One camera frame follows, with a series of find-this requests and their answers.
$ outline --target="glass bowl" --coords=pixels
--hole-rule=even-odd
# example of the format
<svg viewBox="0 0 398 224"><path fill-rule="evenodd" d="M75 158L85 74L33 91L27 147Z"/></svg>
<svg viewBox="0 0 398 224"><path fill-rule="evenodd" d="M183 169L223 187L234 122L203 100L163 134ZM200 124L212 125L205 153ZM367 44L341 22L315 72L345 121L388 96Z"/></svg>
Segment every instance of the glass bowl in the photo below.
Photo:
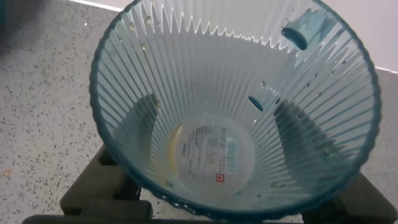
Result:
<svg viewBox="0 0 398 224"><path fill-rule="evenodd" d="M362 42L311 0L134 1L99 42L90 94L99 135L139 185L234 221L331 198L381 117Z"/></svg>

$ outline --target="printed label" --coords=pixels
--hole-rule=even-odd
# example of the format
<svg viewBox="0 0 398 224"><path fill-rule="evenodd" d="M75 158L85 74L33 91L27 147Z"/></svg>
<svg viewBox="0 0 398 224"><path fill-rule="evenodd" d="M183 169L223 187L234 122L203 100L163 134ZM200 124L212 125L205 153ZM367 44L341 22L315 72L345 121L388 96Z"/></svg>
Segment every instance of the printed label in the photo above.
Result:
<svg viewBox="0 0 398 224"><path fill-rule="evenodd" d="M178 175L203 183L231 184L237 170L238 143L227 128L206 125L186 128L178 137Z"/></svg>

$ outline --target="granite countertop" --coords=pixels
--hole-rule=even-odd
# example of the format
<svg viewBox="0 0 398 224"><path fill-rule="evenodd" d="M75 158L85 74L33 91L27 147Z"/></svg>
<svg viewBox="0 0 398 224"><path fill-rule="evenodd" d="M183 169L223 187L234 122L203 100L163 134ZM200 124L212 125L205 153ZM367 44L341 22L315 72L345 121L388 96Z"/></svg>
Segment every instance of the granite countertop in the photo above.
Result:
<svg viewBox="0 0 398 224"><path fill-rule="evenodd" d="M61 214L61 197L101 147L88 76L98 41L116 16L74 2L21 1L16 25L0 35L0 223ZM362 171L398 207L398 75L379 71L379 78L381 131ZM205 219L146 190L141 198L156 218Z"/></svg>

